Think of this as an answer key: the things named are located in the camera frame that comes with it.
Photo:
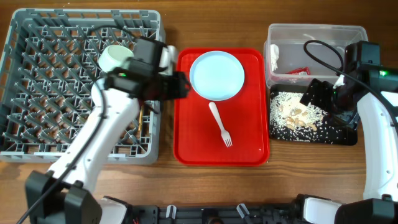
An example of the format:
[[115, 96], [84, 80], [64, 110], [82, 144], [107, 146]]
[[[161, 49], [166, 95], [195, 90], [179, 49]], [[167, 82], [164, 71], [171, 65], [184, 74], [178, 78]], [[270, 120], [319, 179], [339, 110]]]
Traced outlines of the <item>wooden chopstick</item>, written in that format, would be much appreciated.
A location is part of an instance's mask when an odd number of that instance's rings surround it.
[[143, 115], [144, 115], [144, 105], [142, 105], [140, 108], [138, 131], [141, 131], [142, 129]]

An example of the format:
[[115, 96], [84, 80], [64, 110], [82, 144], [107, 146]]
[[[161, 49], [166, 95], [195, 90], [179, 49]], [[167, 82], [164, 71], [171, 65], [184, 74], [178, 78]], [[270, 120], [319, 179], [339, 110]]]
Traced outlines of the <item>red sauce packet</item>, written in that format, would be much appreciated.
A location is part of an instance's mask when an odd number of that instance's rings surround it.
[[300, 67], [287, 72], [289, 75], [310, 75], [310, 69], [308, 67]]

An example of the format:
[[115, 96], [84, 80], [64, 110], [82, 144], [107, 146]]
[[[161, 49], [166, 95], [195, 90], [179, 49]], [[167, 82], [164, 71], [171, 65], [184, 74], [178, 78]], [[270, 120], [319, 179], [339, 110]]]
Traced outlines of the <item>green bowl with rice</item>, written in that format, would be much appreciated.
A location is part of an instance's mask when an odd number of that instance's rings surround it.
[[99, 56], [98, 65], [103, 72], [111, 72], [117, 67], [126, 68], [126, 60], [133, 57], [134, 53], [122, 45], [109, 45]]

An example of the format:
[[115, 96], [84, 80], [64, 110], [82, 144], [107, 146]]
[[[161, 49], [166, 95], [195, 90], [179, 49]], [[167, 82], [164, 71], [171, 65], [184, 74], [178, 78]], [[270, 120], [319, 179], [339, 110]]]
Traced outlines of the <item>light blue plate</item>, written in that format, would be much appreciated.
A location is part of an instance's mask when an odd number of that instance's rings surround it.
[[190, 83], [202, 98], [224, 101], [237, 95], [243, 87], [245, 72], [232, 54], [215, 50], [200, 55], [189, 71]]

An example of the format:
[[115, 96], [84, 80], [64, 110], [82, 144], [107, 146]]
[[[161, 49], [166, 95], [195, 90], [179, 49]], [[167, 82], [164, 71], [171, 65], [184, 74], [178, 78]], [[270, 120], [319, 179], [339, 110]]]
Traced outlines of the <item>light blue bowl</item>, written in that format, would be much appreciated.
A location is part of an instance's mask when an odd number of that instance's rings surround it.
[[100, 78], [94, 82], [93, 86], [91, 87], [91, 98], [95, 106], [102, 105], [102, 96], [101, 91], [104, 90], [104, 83], [105, 79]]

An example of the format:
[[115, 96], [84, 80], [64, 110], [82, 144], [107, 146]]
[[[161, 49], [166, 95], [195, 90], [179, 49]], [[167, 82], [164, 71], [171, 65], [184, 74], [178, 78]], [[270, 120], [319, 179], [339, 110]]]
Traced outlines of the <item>white napkin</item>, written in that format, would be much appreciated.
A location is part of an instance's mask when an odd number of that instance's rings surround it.
[[270, 45], [270, 56], [271, 56], [271, 70], [274, 72], [278, 69], [277, 61], [279, 59], [279, 47], [276, 44]]

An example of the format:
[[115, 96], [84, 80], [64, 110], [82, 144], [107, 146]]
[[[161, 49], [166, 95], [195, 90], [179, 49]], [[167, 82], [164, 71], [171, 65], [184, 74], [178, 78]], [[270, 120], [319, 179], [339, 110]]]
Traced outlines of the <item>white plastic fork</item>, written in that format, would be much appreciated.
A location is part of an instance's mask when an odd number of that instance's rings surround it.
[[226, 147], [231, 147], [233, 145], [230, 133], [224, 128], [223, 122], [221, 120], [220, 113], [218, 108], [214, 102], [209, 102], [208, 104], [209, 109], [214, 116], [216, 123], [218, 124], [220, 131], [221, 131], [221, 138], [225, 143]]

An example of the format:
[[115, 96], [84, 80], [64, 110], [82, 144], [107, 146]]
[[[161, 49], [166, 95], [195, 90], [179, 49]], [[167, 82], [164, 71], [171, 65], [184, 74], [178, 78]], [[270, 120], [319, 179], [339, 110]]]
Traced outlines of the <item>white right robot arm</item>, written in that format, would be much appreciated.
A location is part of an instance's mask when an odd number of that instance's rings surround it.
[[314, 79], [301, 99], [332, 112], [355, 106], [363, 124], [366, 183], [363, 199], [337, 203], [307, 197], [302, 217], [309, 223], [397, 223], [397, 73], [381, 67], [358, 69], [332, 85]]

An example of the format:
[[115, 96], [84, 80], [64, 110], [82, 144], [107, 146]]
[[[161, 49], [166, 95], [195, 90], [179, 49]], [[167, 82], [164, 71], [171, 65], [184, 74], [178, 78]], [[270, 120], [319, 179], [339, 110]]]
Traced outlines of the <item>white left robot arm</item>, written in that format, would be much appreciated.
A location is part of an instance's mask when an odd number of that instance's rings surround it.
[[28, 209], [19, 223], [134, 223], [132, 205], [112, 197], [96, 200], [97, 178], [111, 148], [146, 100], [185, 98], [191, 86], [183, 72], [147, 75], [116, 68], [94, 85], [94, 110], [70, 147], [46, 173], [25, 182]]

